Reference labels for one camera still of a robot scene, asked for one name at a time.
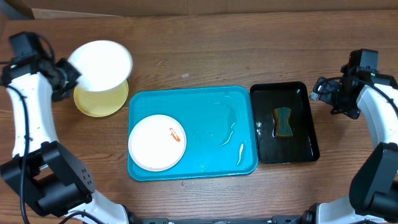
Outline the pink rimmed white plate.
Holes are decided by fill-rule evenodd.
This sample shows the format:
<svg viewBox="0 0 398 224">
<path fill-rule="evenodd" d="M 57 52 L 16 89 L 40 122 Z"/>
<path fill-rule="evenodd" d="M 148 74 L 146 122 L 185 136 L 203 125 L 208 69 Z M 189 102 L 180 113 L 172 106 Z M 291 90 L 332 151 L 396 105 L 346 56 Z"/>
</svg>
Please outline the pink rimmed white plate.
<svg viewBox="0 0 398 224">
<path fill-rule="evenodd" d="M 174 118 L 155 114 L 140 120 L 128 137 L 131 159 L 140 168 L 160 172 L 176 165 L 183 157 L 187 137 Z"/>
</svg>

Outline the green yellow sponge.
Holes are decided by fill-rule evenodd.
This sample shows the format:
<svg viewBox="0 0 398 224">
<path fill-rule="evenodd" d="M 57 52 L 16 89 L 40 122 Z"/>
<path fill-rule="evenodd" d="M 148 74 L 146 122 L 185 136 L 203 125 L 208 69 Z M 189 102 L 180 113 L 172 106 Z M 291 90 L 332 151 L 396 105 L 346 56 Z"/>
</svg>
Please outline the green yellow sponge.
<svg viewBox="0 0 398 224">
<path fill-rule="evenodd" d="M 276 138 L 291 138 L 293 131 L 290 126 L 291 109 L 288 107 L 276 108 L 273 111 L 274 136 Z"/>
</svg>

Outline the white plate with sauce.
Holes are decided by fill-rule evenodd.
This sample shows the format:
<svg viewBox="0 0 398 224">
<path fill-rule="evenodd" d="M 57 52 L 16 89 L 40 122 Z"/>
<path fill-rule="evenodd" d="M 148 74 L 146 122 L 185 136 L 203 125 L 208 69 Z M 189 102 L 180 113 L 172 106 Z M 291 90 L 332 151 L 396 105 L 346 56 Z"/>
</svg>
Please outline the white plate with sauce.
<svg viewBox="0 0 398 224">
<path fill-rule="evenodd" d="M 77 48 L 68 58 L 79 72 L 78 87 L 86 91 L 106 91 L 126 81 L 133 60 L 123 45 L 111 40 L 96 40 Z"/>
</svg>

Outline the yellow-green rimmed plate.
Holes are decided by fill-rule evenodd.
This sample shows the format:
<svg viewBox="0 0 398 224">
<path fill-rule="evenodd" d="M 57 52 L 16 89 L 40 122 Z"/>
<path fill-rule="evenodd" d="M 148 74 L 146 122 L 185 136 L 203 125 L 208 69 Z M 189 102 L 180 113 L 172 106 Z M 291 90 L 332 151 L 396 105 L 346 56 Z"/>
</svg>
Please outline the yellow-green rimmed plate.
<svg viewBox="0 0 398 224">
<path fill-rule="evenodd" d="M 76 107 L 85 115 L 105 117 L 117 112 L 125 104 L 129 94 L 128 82 L 106 91 L 86 91 L 76 87 L 73 99 Z"/>
</svg>

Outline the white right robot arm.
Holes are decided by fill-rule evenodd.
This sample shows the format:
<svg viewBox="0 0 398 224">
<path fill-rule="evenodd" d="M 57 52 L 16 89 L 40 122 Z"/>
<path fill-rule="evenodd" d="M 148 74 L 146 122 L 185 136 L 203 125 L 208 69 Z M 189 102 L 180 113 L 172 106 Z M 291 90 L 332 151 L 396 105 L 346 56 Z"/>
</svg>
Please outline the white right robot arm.
<svg viewBox="0 0 398 224">
<path fill-rule="evenodd" d="M 293 223 L 397 223 L 397 82 L 375 73 L 340 80 L 333 93 L 344 93 L 363 113 L 374 150 L 348 195 L 312 205 Z"/>
</svg>

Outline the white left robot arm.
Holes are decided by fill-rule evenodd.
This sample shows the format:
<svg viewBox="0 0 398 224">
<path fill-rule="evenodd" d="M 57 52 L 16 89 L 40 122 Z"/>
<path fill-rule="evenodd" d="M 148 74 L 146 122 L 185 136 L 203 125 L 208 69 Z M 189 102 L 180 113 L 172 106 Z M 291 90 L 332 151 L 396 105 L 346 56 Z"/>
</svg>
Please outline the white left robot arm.
<svg viewBox="0 0 398 224">
<path fill-rule="evenodd" d="M 3 69 L 1 85 L 9 92 L 14 111 L 16 140 L 10 161 L 1 165 L 1 178 L 19 196 L 24 223 L 26 208 L 66 223 L 139 223 L 124 205 L 101 194 L 87 166 L 60 144 L 51 104 L 68 96 L 77 85 L 94 91 L 102 71 L 89 70 L 64 58 L 18 56 Z"/>
</svg>

